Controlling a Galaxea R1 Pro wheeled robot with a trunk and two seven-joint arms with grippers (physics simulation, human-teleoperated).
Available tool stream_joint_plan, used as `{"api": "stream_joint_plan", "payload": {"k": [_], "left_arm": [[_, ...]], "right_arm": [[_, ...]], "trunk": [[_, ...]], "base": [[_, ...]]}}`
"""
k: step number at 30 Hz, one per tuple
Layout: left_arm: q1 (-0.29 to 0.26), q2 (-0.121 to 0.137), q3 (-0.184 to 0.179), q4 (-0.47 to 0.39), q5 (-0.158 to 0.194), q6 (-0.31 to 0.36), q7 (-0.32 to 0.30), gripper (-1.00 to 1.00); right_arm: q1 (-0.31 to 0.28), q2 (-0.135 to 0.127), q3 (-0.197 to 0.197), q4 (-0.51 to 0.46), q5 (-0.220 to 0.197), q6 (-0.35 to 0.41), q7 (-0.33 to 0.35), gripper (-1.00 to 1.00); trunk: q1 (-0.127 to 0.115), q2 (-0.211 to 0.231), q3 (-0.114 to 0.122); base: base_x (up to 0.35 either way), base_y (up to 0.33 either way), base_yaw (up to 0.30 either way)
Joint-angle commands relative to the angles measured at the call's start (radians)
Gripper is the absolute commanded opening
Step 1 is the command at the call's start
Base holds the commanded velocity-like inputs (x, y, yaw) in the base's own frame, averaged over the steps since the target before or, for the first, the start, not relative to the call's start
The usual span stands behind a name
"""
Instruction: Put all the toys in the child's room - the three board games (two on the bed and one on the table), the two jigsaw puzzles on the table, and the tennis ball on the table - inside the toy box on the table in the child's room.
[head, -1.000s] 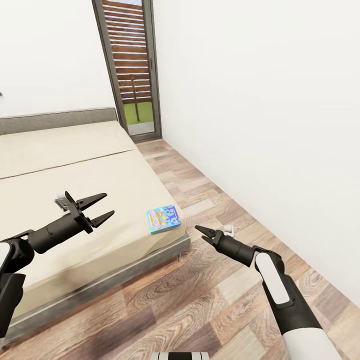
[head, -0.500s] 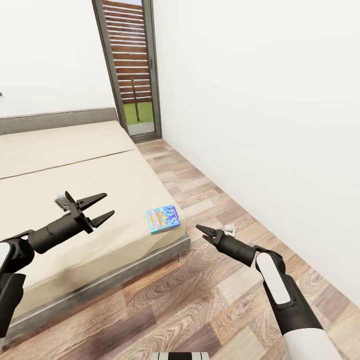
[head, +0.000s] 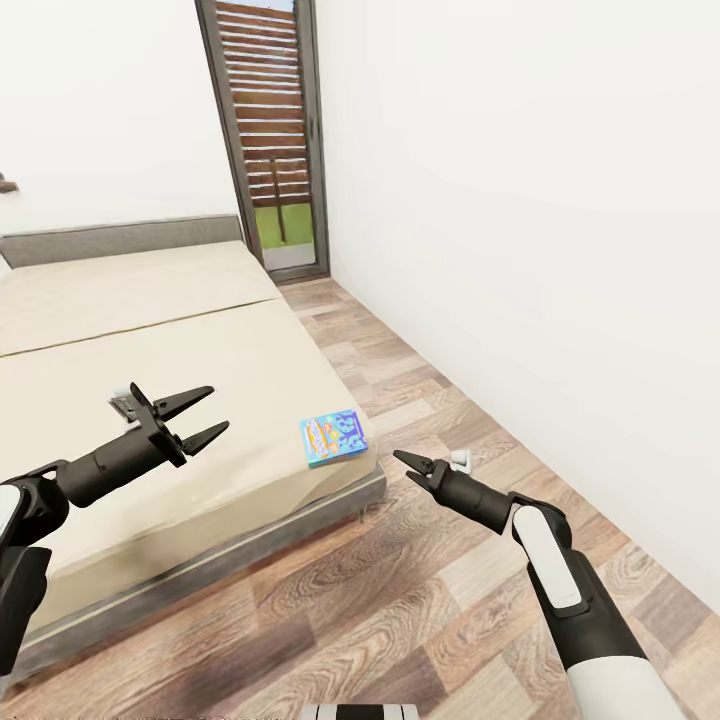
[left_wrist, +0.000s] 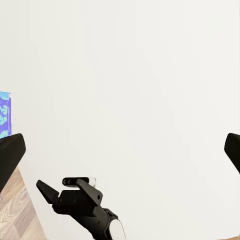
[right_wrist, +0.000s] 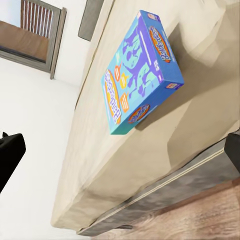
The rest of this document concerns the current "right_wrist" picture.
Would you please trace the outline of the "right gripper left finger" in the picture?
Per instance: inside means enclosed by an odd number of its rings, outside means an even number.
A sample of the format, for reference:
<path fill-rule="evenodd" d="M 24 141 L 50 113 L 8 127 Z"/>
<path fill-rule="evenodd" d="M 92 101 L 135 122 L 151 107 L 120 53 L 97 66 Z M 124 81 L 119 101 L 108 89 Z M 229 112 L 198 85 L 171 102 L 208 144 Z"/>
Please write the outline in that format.
<path fill-rule="evenodd" d="M 26 153 L 22 133 L 0 138 L 0 193 Z"/>

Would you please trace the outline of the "board game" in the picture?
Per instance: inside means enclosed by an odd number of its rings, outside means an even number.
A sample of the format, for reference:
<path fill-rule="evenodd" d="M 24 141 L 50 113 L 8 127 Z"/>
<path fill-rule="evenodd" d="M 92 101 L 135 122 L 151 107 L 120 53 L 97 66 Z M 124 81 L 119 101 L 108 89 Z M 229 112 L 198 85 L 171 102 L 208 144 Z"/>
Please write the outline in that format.
<path fill-rule="evenodd" d="M 100 81 L 110 135 L 127 135 L 185 84 L 159 15 L 139 10 Z"/>

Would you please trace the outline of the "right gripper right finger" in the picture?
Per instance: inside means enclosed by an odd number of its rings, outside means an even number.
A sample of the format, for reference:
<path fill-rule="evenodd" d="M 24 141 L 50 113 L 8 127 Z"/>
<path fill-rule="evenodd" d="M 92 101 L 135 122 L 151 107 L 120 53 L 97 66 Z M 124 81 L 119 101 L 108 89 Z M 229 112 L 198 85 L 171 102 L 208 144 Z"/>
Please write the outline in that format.
<path fill-rule="evenodd" d="M 229 133 L 227 135 L 224 151 L 240 173 L 240 135 Z"/>

